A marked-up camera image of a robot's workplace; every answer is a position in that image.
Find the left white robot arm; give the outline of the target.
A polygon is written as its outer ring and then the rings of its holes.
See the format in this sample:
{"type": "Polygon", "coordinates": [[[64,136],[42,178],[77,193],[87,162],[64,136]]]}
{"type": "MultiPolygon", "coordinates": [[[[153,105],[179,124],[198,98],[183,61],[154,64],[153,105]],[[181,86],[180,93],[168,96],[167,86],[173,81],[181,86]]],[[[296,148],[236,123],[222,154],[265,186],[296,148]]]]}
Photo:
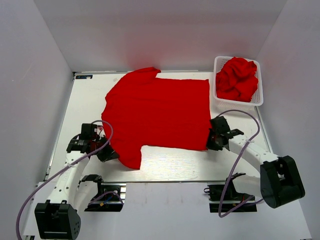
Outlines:
{"type": "Polygon", "coordinates": [[[106,187],[98,174],[83,175],[91,157],[102,163],[117,159],[110,136],[102,134],[105,121],[84,123],[81,132],[66,148],[64,167],[56,173],[57,182],[45,202],[35,206],[34,215],[43,240],[75,240],[81,228],[79,214],[95,199],[105,196],[106,187]]]}

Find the red t shirt pile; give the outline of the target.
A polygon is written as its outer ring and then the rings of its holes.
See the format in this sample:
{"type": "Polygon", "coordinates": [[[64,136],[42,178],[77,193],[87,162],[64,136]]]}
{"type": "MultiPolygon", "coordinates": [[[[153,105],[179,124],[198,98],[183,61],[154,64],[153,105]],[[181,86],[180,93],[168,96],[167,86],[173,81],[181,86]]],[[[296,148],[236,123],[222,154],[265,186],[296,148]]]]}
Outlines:
{"type": "Polygon", "coordinates": [[[241,57],[233,57],[216,74],[215,89],[220,99],[249,103],[258,89],[257,65],[241,57]]]}

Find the white plastic basket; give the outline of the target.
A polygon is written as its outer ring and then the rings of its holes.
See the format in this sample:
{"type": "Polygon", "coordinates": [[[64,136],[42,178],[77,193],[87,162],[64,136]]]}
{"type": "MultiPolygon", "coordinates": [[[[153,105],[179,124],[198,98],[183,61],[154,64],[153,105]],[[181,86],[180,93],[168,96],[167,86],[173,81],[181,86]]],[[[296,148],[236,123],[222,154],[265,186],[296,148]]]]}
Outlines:
{"type": "Polygon", "coordinates": [[[232,58],[233,58],[232,56],[216,56],[214,59],[212,89],[213,89],[213,98],[215,99],[216,104],[222,105],[222,106],[241,106],[242,108],[246,108],[247,106],[249,107],[261,106],[264,103],[261,68],[260,68],[259,62],[253,59],[248,59],[248,58],[245,59],[248,62],[254,62],[254,64],[257,67],[257,70],[255,72],[255,77],[257,77],[258,79],[257,90],[253,94],[251,101],[250,102],[235,101],[235,100],[219,98],[217,96],[216,75],[218,72],[221,71],[221,69],[227,63],[227,61],[231,60],[232,58]]]}

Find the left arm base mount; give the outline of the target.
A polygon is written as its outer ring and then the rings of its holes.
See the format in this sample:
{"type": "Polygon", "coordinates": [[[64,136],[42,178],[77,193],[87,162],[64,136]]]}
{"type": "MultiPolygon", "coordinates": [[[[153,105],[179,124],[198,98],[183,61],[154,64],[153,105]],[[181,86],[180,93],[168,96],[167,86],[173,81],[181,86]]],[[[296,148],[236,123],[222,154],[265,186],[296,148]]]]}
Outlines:
{"type": "Polygon", "coordinates": [[[122,210],[126,198],[126,183],[102,182],[98,186],[98,192],[91,203],[84,210],[85,212],[115,212],[122,210]]]}

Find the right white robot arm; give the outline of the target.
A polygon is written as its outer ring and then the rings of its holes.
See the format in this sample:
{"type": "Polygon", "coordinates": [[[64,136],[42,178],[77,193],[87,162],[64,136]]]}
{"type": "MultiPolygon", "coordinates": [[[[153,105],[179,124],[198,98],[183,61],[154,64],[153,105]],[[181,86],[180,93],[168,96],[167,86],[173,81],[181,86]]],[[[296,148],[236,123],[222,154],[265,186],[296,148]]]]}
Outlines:
{"type": "Polygon", "coordinates": [[[225,195],[236,200],[245,194],[250,199],[261,198],[275,209],[305,196],[305,188],[292,157],[264,150],[239,129],[231,129],[223,116],[211,119],[210,124],[208,149],[226,149],[237,155],[234,165],[244,159],[259,172],[258,177],[235,173],[236,167],[232,166],[220,194],[221,201],[225,195]]]}

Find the blue table label sticker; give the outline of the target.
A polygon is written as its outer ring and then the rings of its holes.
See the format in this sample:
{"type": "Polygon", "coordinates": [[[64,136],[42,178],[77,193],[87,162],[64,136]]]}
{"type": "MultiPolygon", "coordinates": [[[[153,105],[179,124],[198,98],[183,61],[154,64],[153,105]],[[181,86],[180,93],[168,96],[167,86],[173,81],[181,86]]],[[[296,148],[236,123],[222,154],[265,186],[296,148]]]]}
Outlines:
{"type": "Polygon", "coordinates": [[[86,80],[86,79],[92,79],[93,75],[76,75],[75,78],[77,80],[86,80]]]}

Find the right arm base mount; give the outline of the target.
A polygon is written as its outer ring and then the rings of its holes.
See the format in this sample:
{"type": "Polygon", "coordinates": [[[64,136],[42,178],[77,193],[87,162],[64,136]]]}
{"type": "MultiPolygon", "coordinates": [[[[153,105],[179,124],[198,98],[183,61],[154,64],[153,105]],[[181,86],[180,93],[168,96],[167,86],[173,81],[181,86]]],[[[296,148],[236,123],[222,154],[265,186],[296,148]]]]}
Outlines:
{"type": "MultiPolygon", "coordinates": [[[[224,184],[208,184],[206,188],[204,188],[204,193],[208,195],[209,199],[209,210],[211,213],[218,213],[219,204],[221,195],[224,189],[224,184]]],[[[235,190],[235,187],[231,184],[224,195],[221,213],[225,214],[232,208],[236,207],[244,200],[249,198],[250,196],[246,193],[238,193],[235,190]]],[[[256,201],[255,197],[253,197],[246,204],[237,208],[234,213],[255,213],[257,212],[257,207],[254,205],[256,201]]]]}

